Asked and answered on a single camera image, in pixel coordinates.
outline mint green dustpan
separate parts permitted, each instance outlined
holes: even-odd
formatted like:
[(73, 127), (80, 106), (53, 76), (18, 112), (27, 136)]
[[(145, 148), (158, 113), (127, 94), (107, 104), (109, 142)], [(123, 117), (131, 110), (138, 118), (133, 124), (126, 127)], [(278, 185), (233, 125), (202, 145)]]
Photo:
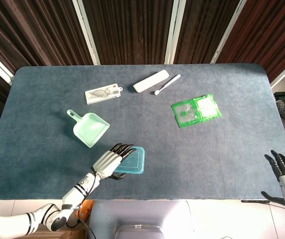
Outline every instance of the mint green dustpan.
[(74, 135), (89, 148), (93, 147), (110, 127), (110, 124), (94, 113), (80, 117), (73, 110), (67, 110), (67, 114), (77, 121), (73, 130)]

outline gray tabletop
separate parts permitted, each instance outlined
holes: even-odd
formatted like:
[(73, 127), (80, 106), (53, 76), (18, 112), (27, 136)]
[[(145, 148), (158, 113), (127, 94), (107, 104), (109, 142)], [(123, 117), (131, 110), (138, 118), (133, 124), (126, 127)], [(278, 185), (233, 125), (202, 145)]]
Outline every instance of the gray tabletop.
[[(142, 93), (132, 85), (166, 69), (181, 78)], [(87, 105), (84, 92), (117, 83), (121, 97)], [(214, 94), (222, 117), (179, 128), (171, 105)], [(66, 111), (110, 128), (93, 148)], [(256, 199), (280, 189), (265, 153), (285, 154), (285, 131), (264, 70), (255, 64), (23, 67), (0, 119), (0, 199), (61, 199), (106, 150), (145, 148), (141, 175), (102, 180), (92, 199)]]

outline green plastic bag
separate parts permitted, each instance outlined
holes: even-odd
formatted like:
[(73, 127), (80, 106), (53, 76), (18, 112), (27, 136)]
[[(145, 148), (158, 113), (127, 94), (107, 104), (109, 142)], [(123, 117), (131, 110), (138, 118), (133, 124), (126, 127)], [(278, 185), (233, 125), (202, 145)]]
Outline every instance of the green plastic bag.
[(180, 127), (208, 121), (222, 116), (213, 99), (213, 94), (171, 105)]

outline teal plastic container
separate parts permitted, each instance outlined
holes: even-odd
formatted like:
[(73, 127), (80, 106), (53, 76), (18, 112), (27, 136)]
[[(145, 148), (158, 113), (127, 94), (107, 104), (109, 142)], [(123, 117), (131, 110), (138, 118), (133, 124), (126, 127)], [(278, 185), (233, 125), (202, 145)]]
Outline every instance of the teal plastic container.
[(142, 174), (144, 170), (144, 148), (133, 146), (137, 150), (131, 153), (120, 165), (116, 168), (116, 173), (132, 173)]

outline white toothbrush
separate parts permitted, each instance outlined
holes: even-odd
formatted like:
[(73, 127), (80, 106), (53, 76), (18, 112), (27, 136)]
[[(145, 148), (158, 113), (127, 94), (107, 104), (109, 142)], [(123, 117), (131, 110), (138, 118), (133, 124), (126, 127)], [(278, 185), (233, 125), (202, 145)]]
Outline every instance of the white toothbrush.
[(174, 81), (176, 81), (176, 80), (177, 80), (178, 78), (180, 78), (180, 77), (181, 77), (180, 74), (174, 76), (174, 78), (173, 78), (172, 80), (170, 80), (168, 83), (166, 83), (166, 84), (164, 85), (164, 87), (162, 87), (161, 89), (156, 90), (156, 91), (154, 92), (154, 94), (157, 96), (164, 88), (168, 87), (170, 84), (172, 84)]

